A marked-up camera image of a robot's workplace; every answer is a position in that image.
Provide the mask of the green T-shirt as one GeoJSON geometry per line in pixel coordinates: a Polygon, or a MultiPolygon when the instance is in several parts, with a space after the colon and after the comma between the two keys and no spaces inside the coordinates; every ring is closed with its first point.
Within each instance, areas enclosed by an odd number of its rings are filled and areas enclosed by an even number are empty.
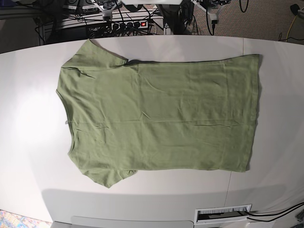
{"type": "Polygon", "coordinates": [[[201,62],[128,60],[87,40],[61,67],[69,158],[107,188],[137,171],[248,169],[258,54],[201,62]]]}

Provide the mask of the white power strip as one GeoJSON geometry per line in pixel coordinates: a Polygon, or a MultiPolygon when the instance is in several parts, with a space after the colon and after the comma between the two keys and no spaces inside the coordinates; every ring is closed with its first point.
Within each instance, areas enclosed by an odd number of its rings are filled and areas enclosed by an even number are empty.
{"type": "Polygon", "coordinates": [[[113,30],[141,30],[148,29],[149,23],[147,21],[127,21],[127,22],[111,22],[113,30]]]}

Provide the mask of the black monitor stand post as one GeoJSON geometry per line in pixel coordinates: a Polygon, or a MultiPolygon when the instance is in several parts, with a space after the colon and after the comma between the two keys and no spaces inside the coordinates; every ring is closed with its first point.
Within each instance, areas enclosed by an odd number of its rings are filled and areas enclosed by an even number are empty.
{"type": "Polygon", "coordinates": [[[192,23],[193,6],[190,0],[183,0],[180,5],[157,4],[157,9],[164,22],[174,35],[189,35],[188,26],[192,23]]]}

